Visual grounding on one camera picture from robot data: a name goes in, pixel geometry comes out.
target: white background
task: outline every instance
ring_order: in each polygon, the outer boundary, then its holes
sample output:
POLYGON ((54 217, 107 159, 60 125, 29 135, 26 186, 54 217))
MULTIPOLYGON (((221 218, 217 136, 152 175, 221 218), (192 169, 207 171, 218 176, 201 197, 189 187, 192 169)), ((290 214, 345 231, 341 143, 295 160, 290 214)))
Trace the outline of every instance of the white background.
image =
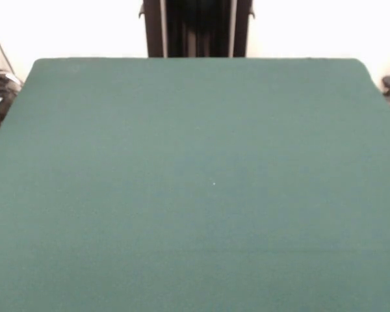
MULTIPOLYGON (((141 3, 0 0, 0 41, 22 79, 39 58, 147 57, 141 3)), ((378 86, 390 74, 390 0, 255 0, 254 9, 248 57, 353 57, 378 86)))

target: table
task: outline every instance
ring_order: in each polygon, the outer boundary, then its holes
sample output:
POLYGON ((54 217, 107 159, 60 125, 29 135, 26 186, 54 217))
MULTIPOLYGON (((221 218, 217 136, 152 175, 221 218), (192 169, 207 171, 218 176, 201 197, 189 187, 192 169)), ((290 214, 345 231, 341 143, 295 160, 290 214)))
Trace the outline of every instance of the table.
POLYGON ((356 60, 37 61, 2 311, 390 311, 390 108, 356 60))

